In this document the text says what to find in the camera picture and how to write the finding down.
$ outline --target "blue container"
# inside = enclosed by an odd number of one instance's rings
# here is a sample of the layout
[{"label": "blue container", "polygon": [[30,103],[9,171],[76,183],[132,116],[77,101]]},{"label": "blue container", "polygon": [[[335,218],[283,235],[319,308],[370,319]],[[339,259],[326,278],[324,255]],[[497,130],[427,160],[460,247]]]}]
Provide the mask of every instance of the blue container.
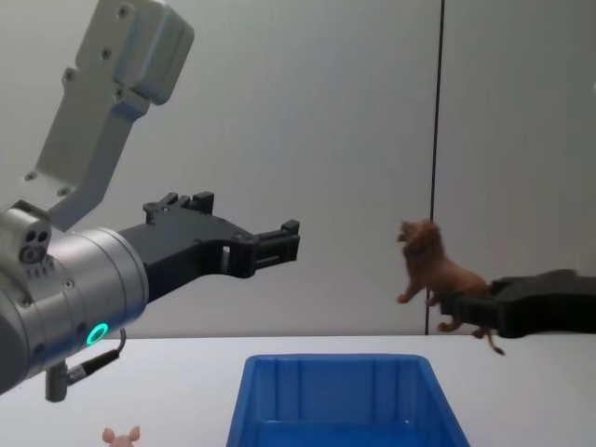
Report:
[{"label": "blue container", "polygon": [[428,360],[247,360],[227,447],[469,447]]}]

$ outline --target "black vertical line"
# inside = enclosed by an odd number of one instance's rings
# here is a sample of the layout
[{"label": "black vertical line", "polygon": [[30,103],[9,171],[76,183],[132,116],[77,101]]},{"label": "black vertical line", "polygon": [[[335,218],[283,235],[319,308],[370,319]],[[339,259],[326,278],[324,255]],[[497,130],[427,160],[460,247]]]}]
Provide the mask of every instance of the black vertical line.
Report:
[{"label": "black vertical line", "polygon": [[[445,0],[440,0],[440,28],[439,28],[439,58],[437,60],[437,89],[435,97],[435,130],[432,143],[432,173],[430,181],[430,220],[435,219],[435,187],[437,184],[437,142],[439,140],[439,105],[440,105],[440,76],[443,62],[443,31],[445,29]],[[428,298],[430,291],[427,290],[427,305],[425,314],[425,335],[428,335],[428,319],[430,307]]]}]

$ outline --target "gray wall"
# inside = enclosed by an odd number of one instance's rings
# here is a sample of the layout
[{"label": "gray wall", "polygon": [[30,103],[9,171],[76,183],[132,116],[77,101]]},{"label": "gray wall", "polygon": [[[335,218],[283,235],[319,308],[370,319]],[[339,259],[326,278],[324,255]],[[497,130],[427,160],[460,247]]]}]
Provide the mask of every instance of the gray wall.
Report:
[{"label": "gray wall", "polygon": [[[217,214],[254,232],[296,218],[304,239],[298,263],[202,278],[130,334],[423,333],[422,296],[395,304],[394,240],[430,205],[440,0],[170,3],[196,28],[182,78],[76,229],[131,226],[146,201],[211,190]],[[34,163],[94,6],[4,6],[0,190]],[[447,0],[436,211],[451,253],[484,275],[594,270],[595,8]]]}]

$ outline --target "white table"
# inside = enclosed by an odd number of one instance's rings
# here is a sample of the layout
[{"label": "white table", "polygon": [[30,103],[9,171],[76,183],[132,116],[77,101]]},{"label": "white table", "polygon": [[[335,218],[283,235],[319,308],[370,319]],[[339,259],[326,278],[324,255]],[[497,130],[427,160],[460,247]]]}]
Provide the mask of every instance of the white table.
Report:
[{"label": "white table", "polygon": [[596,336],[497,341],[504,358],[457,335],[129,340],[63,403],[45,402],[43,375],[0,397],[0,445],[101,446],[105,426],[138,424],[138,447],[224,447],[248,356],[371,352],[428,358],[472,446],[596,445]]}]

